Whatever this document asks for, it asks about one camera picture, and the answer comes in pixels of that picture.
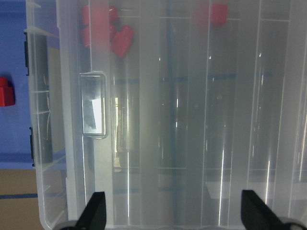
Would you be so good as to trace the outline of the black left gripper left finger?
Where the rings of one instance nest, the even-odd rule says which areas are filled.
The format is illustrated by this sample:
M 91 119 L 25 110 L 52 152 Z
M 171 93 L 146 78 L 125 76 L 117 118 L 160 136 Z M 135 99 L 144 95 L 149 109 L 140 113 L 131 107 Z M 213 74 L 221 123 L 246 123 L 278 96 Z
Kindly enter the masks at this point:
M 78 220 L 58 224 L 55 230 L 104 230 L 106 227 L 105 192 L 94 192 Z

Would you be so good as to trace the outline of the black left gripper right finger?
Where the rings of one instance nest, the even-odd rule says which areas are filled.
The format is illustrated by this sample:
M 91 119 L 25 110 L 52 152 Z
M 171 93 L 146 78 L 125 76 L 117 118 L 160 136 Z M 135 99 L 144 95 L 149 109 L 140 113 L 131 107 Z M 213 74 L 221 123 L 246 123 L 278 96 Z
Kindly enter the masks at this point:
M 247 230 L 305 230 L 297 221 L 282 221 L 253 190 L 241 192 L 241 222 Z

